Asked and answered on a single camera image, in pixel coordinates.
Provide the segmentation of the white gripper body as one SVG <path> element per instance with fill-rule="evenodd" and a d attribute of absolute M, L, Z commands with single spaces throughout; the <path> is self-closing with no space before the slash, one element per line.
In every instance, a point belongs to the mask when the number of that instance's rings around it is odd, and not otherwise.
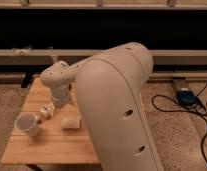
<path fill-rule="evenodd" d="M 56 96 L 55 94 L 52 94 L 51 101 L 56 108 L 61 108 L 62 106 L 71 101 L 71 95 L 63 94 L 62 96 Z"/>

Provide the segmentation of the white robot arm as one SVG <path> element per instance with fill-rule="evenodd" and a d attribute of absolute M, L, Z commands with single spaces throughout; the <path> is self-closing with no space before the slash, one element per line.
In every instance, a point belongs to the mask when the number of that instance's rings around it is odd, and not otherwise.
<path fill-rule="evenodd" d="M 58 61 L 40 79 L 56 107 L 68 102 L 68 87 L 74 85 L 103 171 L 164 171 L 141 99 L 152 71 L 150 51 L 130 42 L 73 65 Z"/>

